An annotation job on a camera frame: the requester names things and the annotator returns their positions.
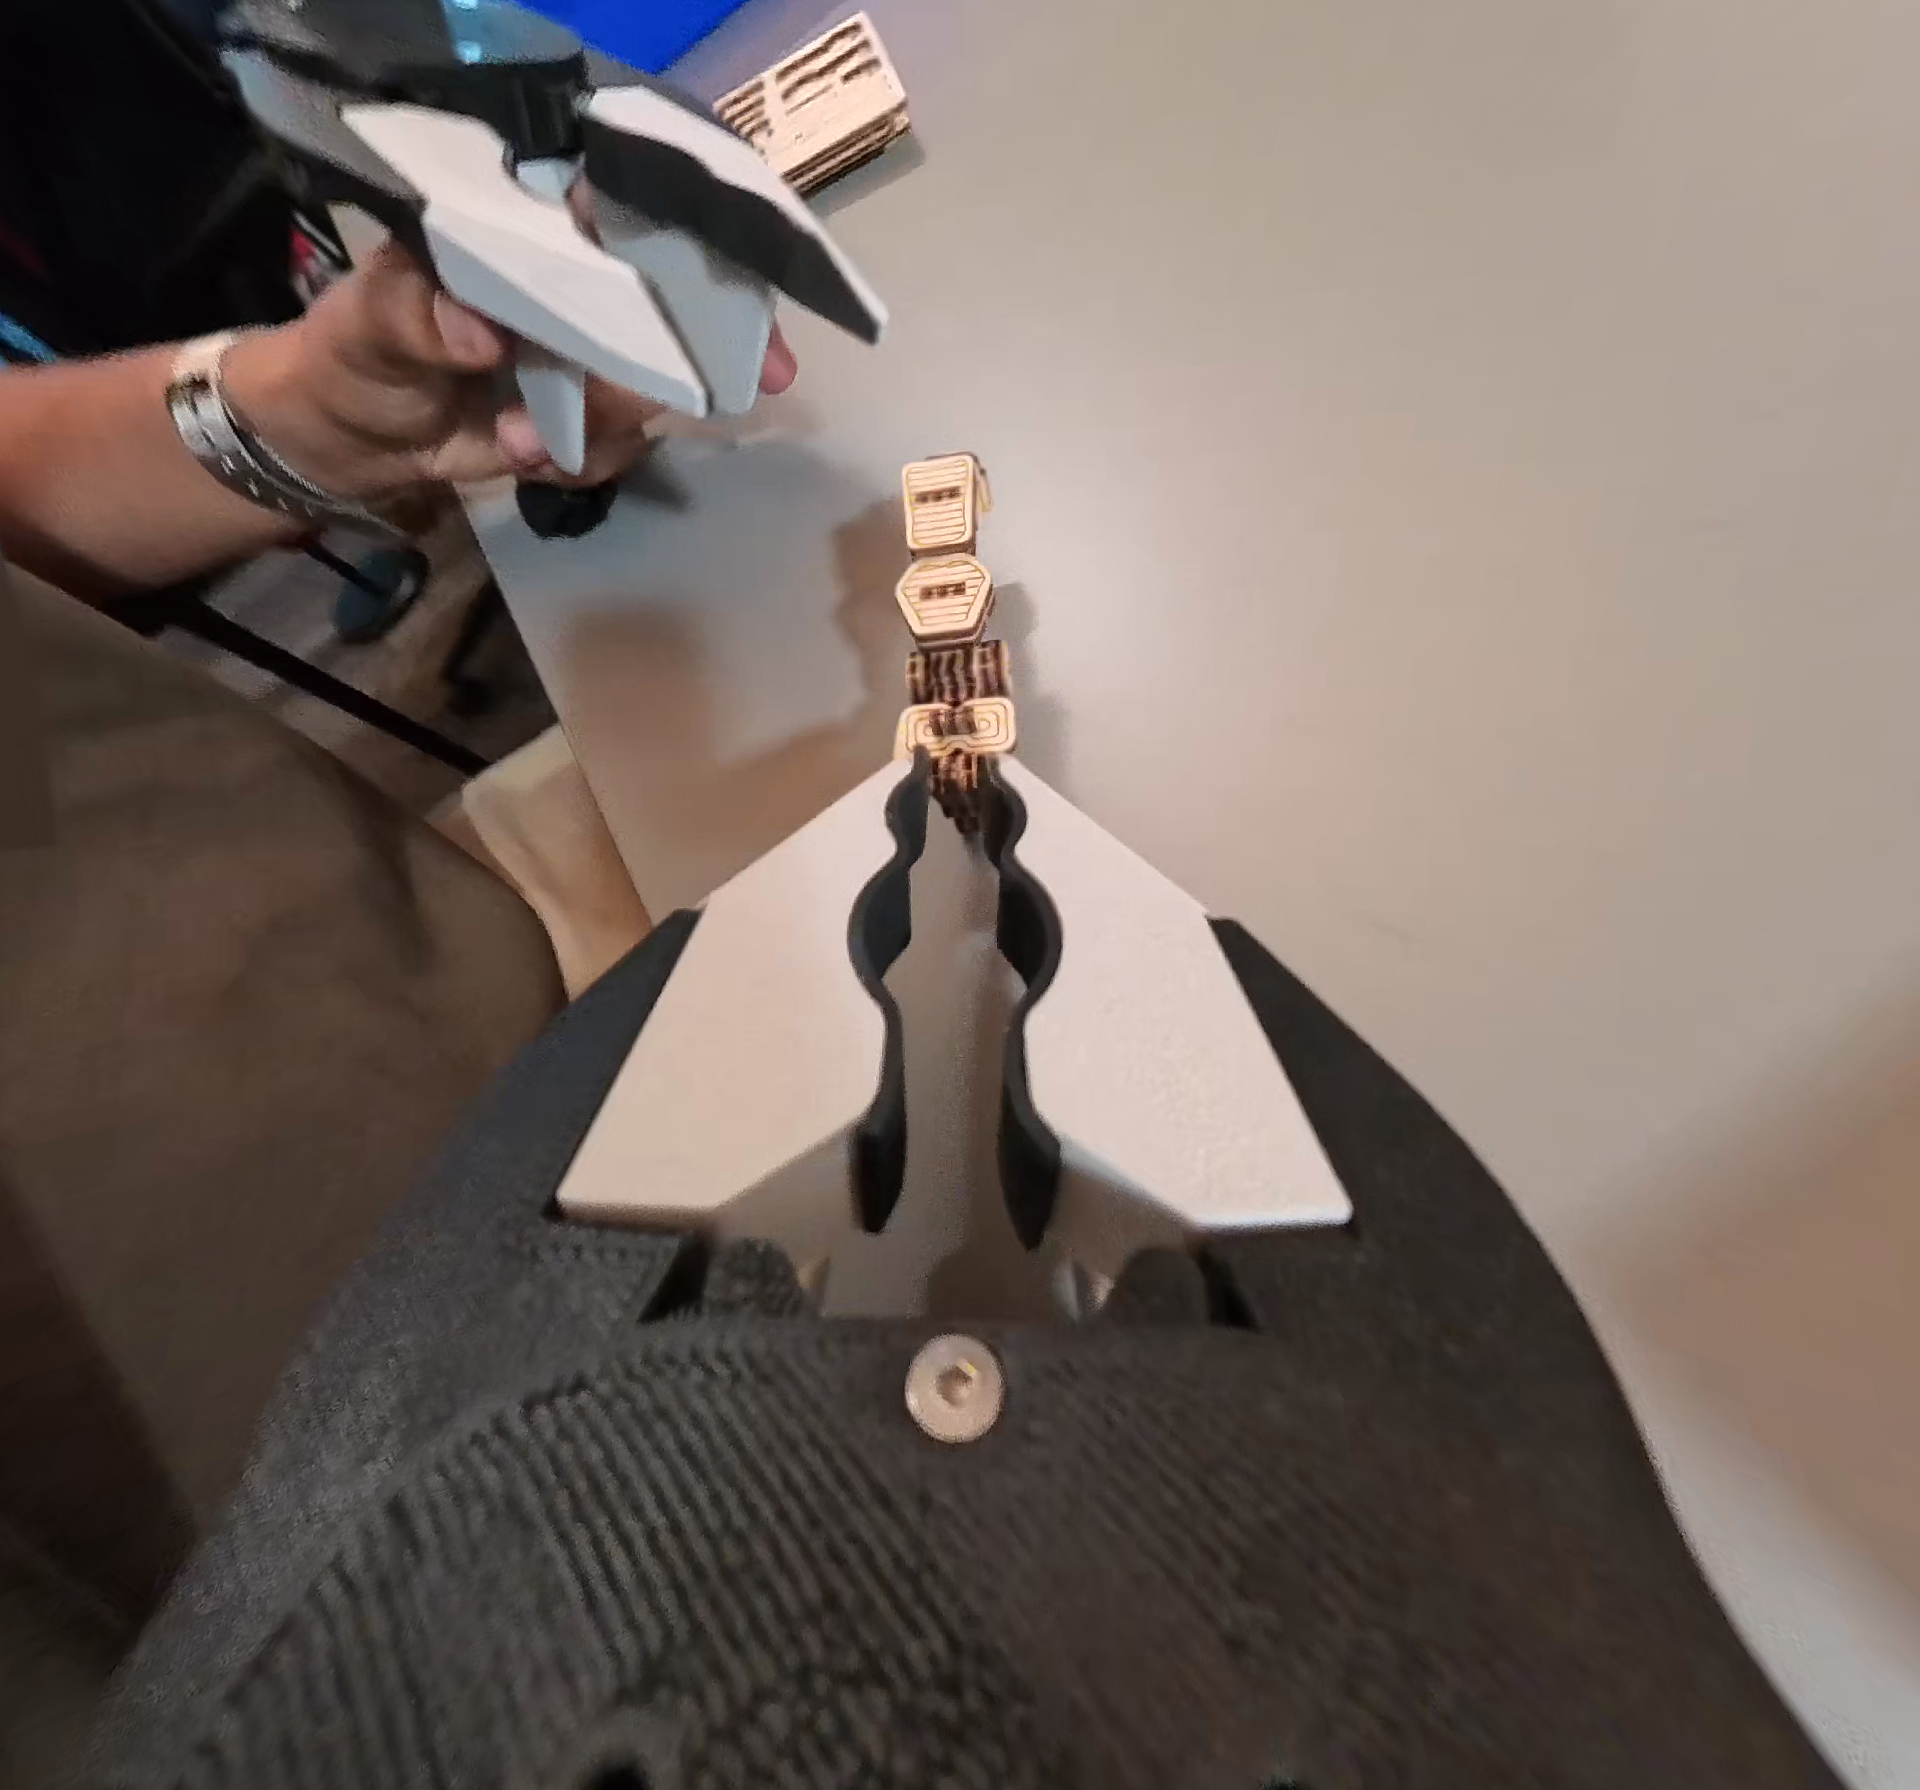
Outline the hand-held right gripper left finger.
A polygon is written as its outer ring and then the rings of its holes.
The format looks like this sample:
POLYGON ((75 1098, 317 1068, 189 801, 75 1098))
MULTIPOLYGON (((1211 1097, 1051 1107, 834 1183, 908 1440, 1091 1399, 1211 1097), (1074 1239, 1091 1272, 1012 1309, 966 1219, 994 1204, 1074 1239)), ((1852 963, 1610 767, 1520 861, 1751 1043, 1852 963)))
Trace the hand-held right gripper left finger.
POLYGON ((939 1257, 891 1228, 919 763, 891 762, 721 883, 557 1189, 567 1223, 772 1244, 830 1313, 925 1313, 939 1257))

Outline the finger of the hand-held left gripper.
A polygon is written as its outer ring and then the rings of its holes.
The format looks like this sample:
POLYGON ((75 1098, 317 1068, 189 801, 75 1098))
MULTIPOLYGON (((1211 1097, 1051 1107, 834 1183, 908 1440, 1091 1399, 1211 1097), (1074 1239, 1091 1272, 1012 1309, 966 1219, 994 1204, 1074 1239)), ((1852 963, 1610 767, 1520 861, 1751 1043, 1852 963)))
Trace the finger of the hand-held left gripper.
POLYGON ((349 103, 344 121, 421 196, 429 259, 466 306, 666 409, 710 409, 706 380, 638 269, 531 193, 487 121, 378 102, 349 103))
POLYGON ((885 299, 731 126, 654 83, 595 88, 579 117, 600 243, 638 269, 701 377, 685 414, 755 405, 779 296, 880 342, 885 299))

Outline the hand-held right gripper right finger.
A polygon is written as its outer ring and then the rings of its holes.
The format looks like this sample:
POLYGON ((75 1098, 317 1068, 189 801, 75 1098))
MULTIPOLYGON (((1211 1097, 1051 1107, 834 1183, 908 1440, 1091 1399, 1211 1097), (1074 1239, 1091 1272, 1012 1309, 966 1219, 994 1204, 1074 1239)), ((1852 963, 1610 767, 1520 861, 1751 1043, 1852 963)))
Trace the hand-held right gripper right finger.
POLYGON ((1205 903, 1019 758, 980 780, 1019 978, 997 1162, 1066 1317, 1149 1249, 1352 1223, 1352 1195, 1205 903))

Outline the wooden bridge model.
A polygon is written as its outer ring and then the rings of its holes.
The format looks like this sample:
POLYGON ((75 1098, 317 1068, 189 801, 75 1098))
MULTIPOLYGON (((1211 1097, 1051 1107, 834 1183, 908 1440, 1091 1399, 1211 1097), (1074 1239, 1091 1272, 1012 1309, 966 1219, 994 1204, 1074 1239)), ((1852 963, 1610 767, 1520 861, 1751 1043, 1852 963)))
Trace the wooden bridge model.
POLYGON ((985 465, 970 451, 923 456, 899 475, 908 565, 895 587, 910 632, 895 754, 925 762, 925 781, 952 828, 983 836, 989 780, 1019 747, 1012 655, 989 632, 997 578, 978 556, 994 507, 985 465))

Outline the person's left forearm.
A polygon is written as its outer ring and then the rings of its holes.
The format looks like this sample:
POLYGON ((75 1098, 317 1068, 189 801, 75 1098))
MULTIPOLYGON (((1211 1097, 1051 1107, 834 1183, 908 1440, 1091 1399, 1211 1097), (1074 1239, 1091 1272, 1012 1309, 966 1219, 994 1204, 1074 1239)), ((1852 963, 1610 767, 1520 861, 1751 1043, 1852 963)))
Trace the person's left forearm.
POLYGON ((223 573, 302 540, 297 522, 208 475, 165 401, 178 342, 9 365, 5 560, 86 601, 223 573))

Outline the grey desk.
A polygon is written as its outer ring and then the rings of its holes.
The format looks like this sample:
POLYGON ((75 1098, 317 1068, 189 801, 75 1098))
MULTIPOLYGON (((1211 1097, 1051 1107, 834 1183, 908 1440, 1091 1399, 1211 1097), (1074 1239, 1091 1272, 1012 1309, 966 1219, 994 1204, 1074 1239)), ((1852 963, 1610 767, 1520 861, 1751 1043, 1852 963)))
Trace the grey desk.
POLYGON ((590 540, 536 660, 712 867, 852 747, 899 465, 978 448, 1021 744, 1461 1124, 1635 1346, 1915 1347, 1915 0, 849 8, 881 351, 590 540))

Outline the person's left hand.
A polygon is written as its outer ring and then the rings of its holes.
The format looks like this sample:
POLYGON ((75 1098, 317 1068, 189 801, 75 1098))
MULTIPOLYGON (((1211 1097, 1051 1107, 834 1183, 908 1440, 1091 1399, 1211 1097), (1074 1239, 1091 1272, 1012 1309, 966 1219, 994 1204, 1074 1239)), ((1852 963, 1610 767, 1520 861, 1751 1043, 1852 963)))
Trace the person's left hand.
POLYGON ((416 485, 600 485, 628 473, 660 403, 586 385, 586 453, 561 465, 510 385, 515 351, 382 241, 301 318, 236 337, 218 385, 228 414, 297 476, 373 506, 416 485))

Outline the stack of wooden puzzle sheets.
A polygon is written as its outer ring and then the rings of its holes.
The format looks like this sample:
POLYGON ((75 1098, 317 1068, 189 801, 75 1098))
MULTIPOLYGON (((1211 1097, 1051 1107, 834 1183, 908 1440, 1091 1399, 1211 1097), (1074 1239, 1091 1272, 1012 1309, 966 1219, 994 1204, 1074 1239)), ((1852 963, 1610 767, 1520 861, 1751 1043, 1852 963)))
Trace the stack of wooden puzzle sheets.
POLYGON ((910 134, 908 88, 863 9, 715 99, 712 108, 804 197, 910 134))

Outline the silver wristwatch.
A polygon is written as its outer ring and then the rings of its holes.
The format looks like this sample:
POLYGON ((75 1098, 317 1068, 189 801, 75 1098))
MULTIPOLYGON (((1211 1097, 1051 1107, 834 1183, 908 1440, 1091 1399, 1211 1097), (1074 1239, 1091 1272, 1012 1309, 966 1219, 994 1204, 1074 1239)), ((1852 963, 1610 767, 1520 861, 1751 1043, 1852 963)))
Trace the silver wristwatch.
POLYGON ((334 495, 301 475, 227 394, 228 351, 254 330, 221 330, 184 342, 165 387, 165 409, 185 451, 236 498, 307 532, 351 527, 387 540, 405 531, 373 506, 334 495))

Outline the black stand base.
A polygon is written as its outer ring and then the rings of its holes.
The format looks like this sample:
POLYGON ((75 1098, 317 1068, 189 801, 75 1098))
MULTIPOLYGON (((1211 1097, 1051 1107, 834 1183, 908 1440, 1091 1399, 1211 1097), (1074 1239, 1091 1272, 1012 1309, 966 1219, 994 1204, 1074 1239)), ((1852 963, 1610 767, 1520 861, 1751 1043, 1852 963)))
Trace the black stand base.
MULTIPOLYGON (((415 612, 429 587, 429 560, 410 542, 382 545, 362 560, 351 560, 321 537, 306 537, 297 550, 344 583, 331 615, 334 636, 344 645, 358 646, 387 640, 398 622, 415 612)), ((425 721, 415 721, 397 706, 363 693, 217 608, 208 601, 208 591, 218 580, 221 577, 214 573, 157 591, 138 591, 109 601, 109 616, 151 640, 178 630, 194 641, 221 650, 302 698, 316 698, 322 706, 331 706, 349 721, 378 730, 458 776, 480 776, 490 768, 490 758, 476 748, 462 747, 458 739, 444 735, 444 730, 437 730, 425 721)), ((448 706, 454 715, 480 715, 492 704, 492 685, 476 673, 476 657, 492 635, 504 635, 510 626, 508 601, 504 599, 499 580, 487 578, 467 601, 452 646, 443 657, 439 673, 448 706)))

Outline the person's brown clothing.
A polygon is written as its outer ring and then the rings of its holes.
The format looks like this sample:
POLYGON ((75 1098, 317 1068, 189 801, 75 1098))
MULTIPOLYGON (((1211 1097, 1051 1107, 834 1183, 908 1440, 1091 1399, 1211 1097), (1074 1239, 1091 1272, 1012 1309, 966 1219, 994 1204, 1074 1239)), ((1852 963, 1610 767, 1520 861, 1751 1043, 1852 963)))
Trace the person's brown clothing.
POLYGON ((492 867, 5 565, 5 1714, 117 1660, 316 1304, 561 1006, 492 867))

